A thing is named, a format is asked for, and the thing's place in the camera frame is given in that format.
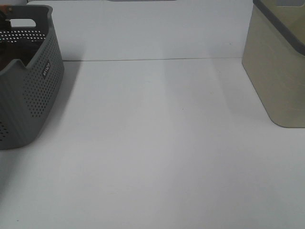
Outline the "brown towel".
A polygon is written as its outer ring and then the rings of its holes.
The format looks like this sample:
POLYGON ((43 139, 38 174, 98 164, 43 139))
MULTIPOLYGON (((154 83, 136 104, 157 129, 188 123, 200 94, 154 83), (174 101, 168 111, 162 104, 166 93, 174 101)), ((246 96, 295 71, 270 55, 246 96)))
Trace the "brown towel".
POLYGON ((3 70, 12 60, 19 59, 25 66, 31 61, 43 42, 34 42, 26 38, 16 42, 0 43, 0 70, 3 70))

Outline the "grey perforated plastic basket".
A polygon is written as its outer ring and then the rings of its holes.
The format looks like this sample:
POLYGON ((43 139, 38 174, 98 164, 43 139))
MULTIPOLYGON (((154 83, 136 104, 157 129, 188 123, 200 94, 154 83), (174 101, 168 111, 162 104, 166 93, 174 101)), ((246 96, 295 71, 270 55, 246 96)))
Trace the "grey perforated plastic basket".
POLYGON ((60 89, 64 64, 51 14, 47 5, 0 7, 0 42, 43 42, 27 66, 14 59, 0 71, 2 150, 26 146, 38 136, 60 89))

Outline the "beige plastic basket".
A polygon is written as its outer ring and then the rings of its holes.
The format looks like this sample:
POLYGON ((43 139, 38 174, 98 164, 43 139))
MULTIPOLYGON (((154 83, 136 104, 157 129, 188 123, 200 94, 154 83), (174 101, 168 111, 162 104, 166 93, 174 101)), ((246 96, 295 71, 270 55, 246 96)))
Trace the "beige plastic basket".
POLYGON ((305 126, 305 2, 255 0, 242 65, 269 118, 305 126))

